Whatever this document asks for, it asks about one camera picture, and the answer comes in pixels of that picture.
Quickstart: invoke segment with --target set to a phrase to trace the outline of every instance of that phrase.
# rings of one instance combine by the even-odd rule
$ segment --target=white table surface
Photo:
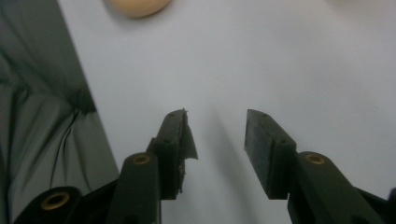
[[[350,182],[396,187],[396,2],[172,0],[126,19],[106,1],[58,0],[121,167],[163,117],[189,110],[199,160],[163,223],[290,223],[244,151],[247,109]]]

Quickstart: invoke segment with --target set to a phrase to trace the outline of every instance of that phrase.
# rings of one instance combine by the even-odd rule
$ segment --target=gray fabric
[[[56,1],[1,2],[0,152],[0,223],[45,190],[118,177]]]

